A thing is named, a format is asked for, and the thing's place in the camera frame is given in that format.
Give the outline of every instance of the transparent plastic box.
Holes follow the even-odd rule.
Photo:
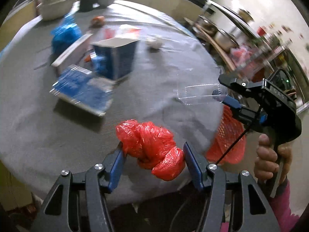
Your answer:
[[[224,73],[222,66],[211,70],[185,69],[178,72],[177,98],[186,105],[205,104],[211,101],[222,102],[228,89],[218,81]]]

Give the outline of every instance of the round table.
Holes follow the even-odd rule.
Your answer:
[[[60,20],[37,17],[25,24],[6,47],[0,61],[0,153],[6,167],[31,191],[44,198],[62,169],[73,173],[89,169],[118,144],[115,126],[127,119],[152,121],[170,129],[177,145],[185,141],[203,153],[219,125],[219,102],[186,106],[176,100],[177,74],[186,68],[204,71],[216,82],[214,60],[199,41],[171,17],[146,6],[117,1],[107,9],[75,13],[83,33],[90,20],[104,15],[106,25],[140,27],[133,72],[114,90],[104,118],[95,117],[49,93],[57,80],[50,66],[51,31]],[[148,35],[161,35],[161,50],[149,51]],[[185,168],[165,182],[143,170],[128,157],[115,191],[107,196],[110,207],[173,192],[190,181]]]

